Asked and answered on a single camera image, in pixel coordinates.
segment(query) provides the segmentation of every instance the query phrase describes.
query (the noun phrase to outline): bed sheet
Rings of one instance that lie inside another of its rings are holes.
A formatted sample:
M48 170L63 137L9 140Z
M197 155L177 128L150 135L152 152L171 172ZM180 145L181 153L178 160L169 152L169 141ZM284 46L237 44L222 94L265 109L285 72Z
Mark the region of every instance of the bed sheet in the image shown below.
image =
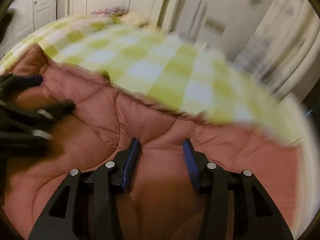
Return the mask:
M205 111L213 122L258 124L273 135L289 134L278 102L249 76L229 67L219 51L202 51L155 31L113 24L109 17L71 16L19 42L0 61L0 71L34 42L57 62L108 72L115 84L169 108Z

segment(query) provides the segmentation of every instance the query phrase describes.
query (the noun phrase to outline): blue rubber tip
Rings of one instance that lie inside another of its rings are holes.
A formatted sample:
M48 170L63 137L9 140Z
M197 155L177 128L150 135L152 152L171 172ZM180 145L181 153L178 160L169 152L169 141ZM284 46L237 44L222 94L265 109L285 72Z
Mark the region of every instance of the blue rubber tip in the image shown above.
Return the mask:
M141 144L137 138L134 138L129 146L129 156L123 169L121 187L127 190L131 184L134 168L138 160Z
M201 187L201 175L193 156L194 149L189 139L185 139L182 146L183 146L183 156L186 161L191 184L193 188L198 192Z

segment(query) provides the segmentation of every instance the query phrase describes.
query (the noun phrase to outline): silver screw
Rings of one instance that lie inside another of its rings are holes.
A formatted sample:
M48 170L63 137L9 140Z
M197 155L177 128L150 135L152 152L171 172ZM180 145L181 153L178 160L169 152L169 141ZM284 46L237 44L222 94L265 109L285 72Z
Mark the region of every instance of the silver screw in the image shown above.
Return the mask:
M79 173L78 169L73 169L73 170L70 171L70 175L71 176L76 176L78 173Z
M114 163L114 162L107 162L106 163L106 167L107 168L112 168L112 167L114 167L116 164Z
M207 164L207 167L210 169L210 170L213 170L217 167L217 165L215 163L208 163Z
M252 175L252 171L249 171L249 170L244 170L243 171L243 174L247 177L250 177Z

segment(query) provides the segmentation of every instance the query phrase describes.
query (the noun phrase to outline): white wardrobe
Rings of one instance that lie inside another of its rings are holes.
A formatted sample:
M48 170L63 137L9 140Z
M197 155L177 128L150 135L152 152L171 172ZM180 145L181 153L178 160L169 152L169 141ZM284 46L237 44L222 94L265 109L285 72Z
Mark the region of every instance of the white wardrobe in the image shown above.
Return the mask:
M0 43L0 58L17 42L56 20L57 0L14 0L14 16Z

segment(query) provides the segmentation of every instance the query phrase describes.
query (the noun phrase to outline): yellow and white checkered blanket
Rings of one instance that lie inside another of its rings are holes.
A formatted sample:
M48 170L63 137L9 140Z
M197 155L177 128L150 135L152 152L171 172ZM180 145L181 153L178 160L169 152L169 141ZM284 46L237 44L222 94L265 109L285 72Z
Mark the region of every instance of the yellow and white checkered blanket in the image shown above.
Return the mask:
M262 124L285 134L277 102L248 76L229 67L220 52L201 51L155 31L113 24L107 17L72 16L19 42L0 61L0 71L34 42L57 62L108 71L117 85L169 108L193 114L206 110L214 122Z

